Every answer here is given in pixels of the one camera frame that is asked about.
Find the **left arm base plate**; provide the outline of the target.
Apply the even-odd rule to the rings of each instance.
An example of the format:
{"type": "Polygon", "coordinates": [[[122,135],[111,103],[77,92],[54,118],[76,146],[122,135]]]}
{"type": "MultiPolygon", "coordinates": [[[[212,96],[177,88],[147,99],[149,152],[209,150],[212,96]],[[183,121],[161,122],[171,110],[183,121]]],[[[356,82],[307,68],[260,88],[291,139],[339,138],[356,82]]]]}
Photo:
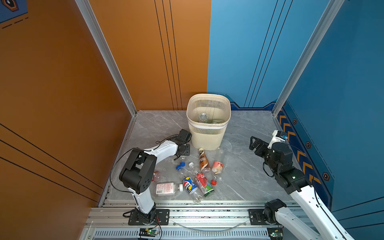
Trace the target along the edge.
{"type": "Polygon", "coordinates": [[[128,225],[141,226],[141,225],[156,225],[160,223],[161,226],[167,226],[170,220],[169,209],[156,209],[149,214],[144,214],[138,209],[130,214],[128,225]]]}

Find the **clear bottle green label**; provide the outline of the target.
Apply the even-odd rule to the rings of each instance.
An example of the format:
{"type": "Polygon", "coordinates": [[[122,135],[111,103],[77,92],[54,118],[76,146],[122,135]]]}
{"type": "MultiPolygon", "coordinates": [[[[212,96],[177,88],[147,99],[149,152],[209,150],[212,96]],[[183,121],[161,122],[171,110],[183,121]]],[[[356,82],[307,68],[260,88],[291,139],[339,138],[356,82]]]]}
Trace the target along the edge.
{"type": "Polygon", "coordinates": [[[207,113],[200,113],[199,116],[198,116],[198,122],[199,123],[208,123],[209,121],[209,116],[207,113]]]}

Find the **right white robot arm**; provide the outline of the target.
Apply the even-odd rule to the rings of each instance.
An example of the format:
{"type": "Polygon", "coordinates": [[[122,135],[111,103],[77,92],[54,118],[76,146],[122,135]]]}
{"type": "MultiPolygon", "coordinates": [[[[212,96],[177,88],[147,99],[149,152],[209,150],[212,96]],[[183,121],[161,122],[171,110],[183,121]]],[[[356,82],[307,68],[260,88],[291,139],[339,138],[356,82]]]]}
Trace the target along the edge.
{"type": "Polygon", "coordinates": [[[299,204],[315,227],[305,224],[279,199],[265,203],[264,220],[288,229],[299,240],[353,239],[320,199],[304,172],[294,167],[287,138],[282,131],[274,131],[269,143],[252,136],[249,149],[264,159],[264,165],[272,171],[270,176],[299,204]]]}

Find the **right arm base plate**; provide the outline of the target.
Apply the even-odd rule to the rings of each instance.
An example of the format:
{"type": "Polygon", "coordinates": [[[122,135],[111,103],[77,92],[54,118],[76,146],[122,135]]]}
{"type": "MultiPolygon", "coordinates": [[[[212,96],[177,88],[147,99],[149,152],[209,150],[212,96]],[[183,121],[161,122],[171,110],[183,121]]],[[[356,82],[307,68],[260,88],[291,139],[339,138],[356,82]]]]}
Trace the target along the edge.
{"type": "Polygon", "coordinates": [[[252,226],[269,225],[264,215],[264,209],[249,209],[249,219],[252,226]]]}

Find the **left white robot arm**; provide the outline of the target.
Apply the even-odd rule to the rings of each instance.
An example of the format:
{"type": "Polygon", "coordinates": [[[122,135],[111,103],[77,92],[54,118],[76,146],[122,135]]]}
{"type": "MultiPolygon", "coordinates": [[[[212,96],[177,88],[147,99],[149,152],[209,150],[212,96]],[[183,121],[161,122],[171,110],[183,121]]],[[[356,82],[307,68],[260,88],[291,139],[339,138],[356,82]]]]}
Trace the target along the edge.
{"type": "Polygon", "coordinates": [[[145,224],[151,224],[156,218],[156,204],[149,190],[155,167],[158,163],[172,156],[188,156],[192,134],[182,129],[149,149],[132,149],[122,170],[119,180],[136,201],[134,213],[145,224]]]}

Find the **orange juice bottle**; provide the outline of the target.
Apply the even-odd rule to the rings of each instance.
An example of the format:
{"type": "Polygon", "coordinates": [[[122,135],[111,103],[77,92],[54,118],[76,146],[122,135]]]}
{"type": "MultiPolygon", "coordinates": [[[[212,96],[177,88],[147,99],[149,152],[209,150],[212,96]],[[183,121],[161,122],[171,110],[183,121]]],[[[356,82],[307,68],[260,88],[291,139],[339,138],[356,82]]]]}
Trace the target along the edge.
{"type": "Polygon", "coordinates": [[[157,182],[160,181],[160,179],[161,179],[161,172],[159,172],[159,171],[154,171],[154,173],[153,173],[153,178],[152,178],[152,182],[157,183],[157,182]]]}

